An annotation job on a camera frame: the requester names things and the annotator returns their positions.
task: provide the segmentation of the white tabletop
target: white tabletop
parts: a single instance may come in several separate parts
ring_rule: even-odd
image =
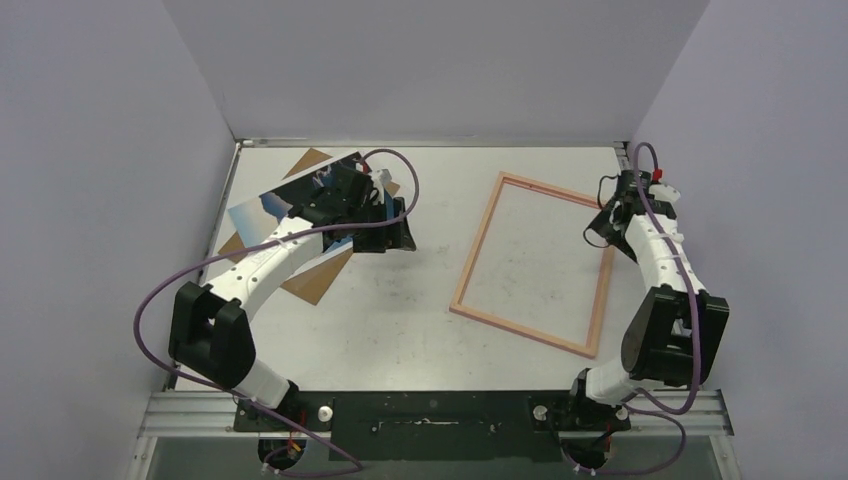
[[[316,148],[329,154],[349,150]],[[639,268],[621,254],[616,254],[593,360],[448,312],[498,172],[594,195],[601,175],[618,173],[612,148],[398,150],[413,162],[421,180],[421,198],[409,217],[418,251],[354,255],[317,306],[284,290],[275,292],[251,322],[259,358],[303,390],[508,390],[570,388],[580,370],[619,354],[624,330],[644,296]],[[227,207],[276,186],[305,151],[242,150]],[[374,159],[411,188],[400,162],[388,155]],[[411,197],[409,190],[400,193]],[[214,251],[234,232],[224,214]],[[582,240],[563,240],[538,248],[590,247]],[[208,274],[226,268],[219,263]],[[565,287],[594,295],[594,284],[580,283]],[[177,389],[204,387],[181,379]]]

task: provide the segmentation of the empty picture frame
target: empty picture frame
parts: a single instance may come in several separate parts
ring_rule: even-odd
[[[612,248],[605,249],[601,255],[599,273],[597,280],[594,281],[595,294],[591,306],[591,316],[589,318],[585,342],[581,343],[577,340],[561,338],[517,321],[508,320],[492,313],[463,305],[463,300],[465,299],[466,292],[468,291],[469,282],[471,282],[472,274],[474,273],[475,264],[480,257],[480,252],[486,239],[486,234],[492,223],[492,218],[494,217],[498,200],[501,198],[504,186],[506,185],[519,187],[536,194],[548,195],[550,197],[572,202],[593,210],[598,209],[595,199],[588,195],[583,195],[578,192],[538,182],[529,178],[520,177],[518,175],[501,172],[498,176],[497,182],[495,183],[495,187],[492,190],[486,210],[483,213],[480,227],[477,230],[477,235],[474,238],[474,243],[471,246],[471,251],[468,254],[468,259],[466,260],[465,266],[462,270],[459,284],[457,285],[449,310],[464,317],[522,335],[556,348],[567,350],[584,357],[594,358],[598,353],[601,325],[603,323],[604,310],[607,303],[607,291],[609,289],[610,275],[612,273],[612,262],[615,255],[615,251]]]

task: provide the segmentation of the gray wall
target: gray wall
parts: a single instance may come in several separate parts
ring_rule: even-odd
[[[848,2],[713,0],[636,134],[732,317],[712,384],[747,478],[845,478]]]
[[[3,477],[123,478],[163,381],[133,309],[203,254],[232,149],[159,0],[0,2]]]
[[[708,0],[165,0],[238,137],[624,140]]]

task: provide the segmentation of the purple cable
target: purple cable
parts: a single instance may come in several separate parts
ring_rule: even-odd
[[[216,385],[213,382],[210,382],[209,380],[206,380],[206,379],[185,373],[183,371],[180,371],[178,368],[171,366],[171,365],[163,362],[162,360],[160,360],[158,357],[156,357],[156,355],[154,355],[153,352],[151,352],[150,349],[147,348],[147,345],[145,345],[145,343],[144,343],[144,339],[141,338],[141,317],[144,314],[144,309],[147,308],[147,305],[150,304],[150,302],[156,297],[156,295],[158,295],[160,292],[162,292],[162,290],[164,290],[168,285],[174,283],[175,281],[179,280],[180,278],[182,278],[185,275],[188,275],[189,273],[192,273],[196,270],[199,270],[199,269],[201,269],[201,268],[203,268],[207,265],[210,265],[212,263],[221,261],[225,258],[234,257],[234,256],[237,256],[237,255],[247,255],[248,253],[258,252],[259,250],[265,250],[265,249],[268,249],[268,248],[276,247],[276,246],[280,245],[280,242],[288,242],[290,240],[295,240],[295,239],[304,237],[306,235],[313,235],[313,234],[316,234],[316,233],[331,232],[333,230],[349,230],[349,229],[361,229],[361,228],[387,227],[389,225],[393,225],[395,223],[402,222],[403,219],[406,218],[406,216],[409,215],[410,212],[412,212],[412,210],[415,208],[415,205],[418,203],[418,193],[419,193],[419,187],[420,187],[420,185],[418,183],[418,174],[415,172],[415,168],[412,166],[412,163],[405,156],[403,156],[400,152],[398,152],[396,150],[392,150],[390,148],[377,148],[377,149],[371,150],[370,152],[363,155],[362,160],[360,160],[360,161],[364,162],[368,158],[370,158],[371,156],[376,155],[378,153],[390,153],[390,154],[396,156],[397,158],[399,158],[404,164],[406,164],[407,168],[409,168],[409,173],[412,175],[412,183],[414,185],[415,193],[412,196],[412,202],[410,202],[409,208],[407,208],[405,212],[399,214],[395,218],[392,218],[392,219],[389,219],[389,220],[384,220],[382,222],[342,223],[342,224],[337,224],[337,225],[326,225],[326,226],[323,226],[323,227],[311,228],[309,230],[304,230],[304,231],[301,231],[301,232],[293,233],[291,235],[287,235],[283,238],[280,238],[279,240],[274,240],[273,242],[266,242],[266,243],[256,245],[256,246],[253,246],[253,247],[243,248],[241,250],[236,250],[234,252],[229,252],[229,253],[225,253],[223,255],[217,255],[217,256],[214,256],[214,257],[210,257],[210,258],[207,258],[207,259],[205,259],[205,260],[203,260],[203,261],[201,261],[201,262],[199,262],[195,265],[192,265],[190,267],[186,267],[186,268],[180,270],[179,272],[177,272],[177,273],[171,275],[170,277],[166,278],[162,283],[160,283],[155,288],[153,288],[153,290],[151,290],[150,293],[148,293],[147,296],[144,297],[144,300],[141,301],[138,308],[136,309],[135,317],[133,319],[133,337],[135,338],[135,344],[138,346],[139,350],[141,350],[141,353],[144,354],[144,356],[147,357],[148,360],[153,362],[157,367],[161,368],[162,370],[165,370],[166,372],[168,372],[172,375],[176,375],[178,377],[185,378],[186,380],[191,380],[192,382],[199,383],[200,385],[204,385],[204,386],[207,386],[207,387],[210,387],[210,388],[214,388],[216,390],[221,390],[223,392],[226,392],[226,393],[229,393],[229,394],[232,394],[232,395],[240,396],[240,394],[238,394],[237,392],[221,388],[220,386]],[[354,466],[352,468],[345,469],[345,470],[334,470],[334,471],[327,471],[327,472],[306,472],[306,473],[296,473],[296,472],[282,471],[282,472],[280,472],[280,475],[283,475],[283,476],[286,476],[286,477],[294,477],[294,478],[323,478],[323,477],[334,477],[334,476],[338,476],[338,475],[346,475],[348,473],[355,473],[355,472],[362,471],[362,469],[365,468],[362,465],[362,462],[357,460],[353,455],[351,455],[351,454],[347,453],[346,451],[342,450],[341,448],[337,447],[336,445],[334,445],[329,440],[321,438],[320,436],[316,435],[314,432],[310,431],[309,429],[301,426],[300,424],[298,424],[296,422],[289,420],[288,418],[280,415],[279,413],[275,412],[274,410],[272,410],[272,409],[270,409],[270,408],[268,408],[264,405],[260,405],[259,403],[256,403],[254,401],[251,401],[250,403],[253,405],[254,408],[262,411],[263,413],[265,413],[268,416],[273,417],[275,420],[279,420],[279,421],[283,422],[289,428],[293,428],[293,429],[305,434],[309,438],[312,438],[313,440],[317,441],[321,445],[329,448],[330,450],[333,450],[334,452],[338,453],[339,455],[343,456],[345,459],[349,460],[351,463],[354,464]],[[273,458],[274,455],[276,455],[277,453],[279,453],[282,450],[283,449],[277,449],[277,450],[274,450],[273,452],[269,453],[268,456],[265,457],[265,463],[268,463],[269,459]]]
[[[676,419],[669,417],[668,415],[662,414],[660,412],[649,412],[647,410],[639,410],[638,408],[633,408],[633,407],[630,407],[628,405],[625,405],[624,408],[626,408],[630,413],[638,413],[639,415],[648,415],[648,416],[651,416],[651,417],[663,418],[663,419],[668,420],[669,422],[673,423],[680,430],[680,445],[677,446],[677,451],[675,451],[674,455],[669,457],[668,460],[666,460],[662,463],[658,463],[658,464],[654,465],[653,467],[649,467],[649,468],[646,468],[646,469],[643,469],[643,470],[606,470],[606,469],[595,470],[596,473],[601,474],[601,475],[616,475],[616,476],[650,475],[652,473],[659,472],[660,470],[662,470],[664,468],[667,468],[672,463],[676,462],[680,458],[681,455],[683,455],[683,450],[686,448],[686,430],[683,428],[683,425],[680,422],[678,422]],[[583,473],[592,473],[592,469],[586,468],[586,467],[578,464],[568,454],[565,454],[565,458],[567,458],[568,461],[570,461],[572,463],[572,465],[576,466],[578,471],[581,471]]]
[[[653,145],[648,142],[642,142],[636,145],[636,149],[633,150],[633,174],[637,179],[640,176],[639,150],[642,147],[646,147],[651,152],[651,156],[654,159],[654,168],[658,166],[657,152],[654,150]],[[683,406],[680,408],[671,408],[663,404],[643,388],[636,389],[636,391],[644,395],[645,398],[647,398],[660,410],[672,415],[682,415],[692,408],[698,394],[698,387],[701,385],[701,328],[698,319],[698,300],[695,296],[695,287],[692,285],[692,280],[689,278],[689,274],[686,273],[686,267],[683,265],[683,260],[680,259],[680,252],[677,250],[677,246],[674,242],[665,235],[665,230],[663,230],[662,225],[660,225],[659,220],[657,220],[657,216],[651,209],[651,204],[648,203],[648,197],[645,195],[645,188],[642,186],[642,182],[636,182],[636,189],[639,191],[639,198],[642,200],[642,205],[645,207],[645,212],[648,214],[648,218],[651,219],[651,223],[654,225],[654,228],[657,229],[657,233],[659,235],[663,235],[662,238],[665,241],[665,244],[674,256],[674,264],[677,266],[677,271],[683,278],[683,284],[686,285],[686,294],[689,297],[689,314],[692,318],[692,356],[694,357],[692,366],[692,385],[689,388],[689,395],[686,397],[686,401],[683,402]]]

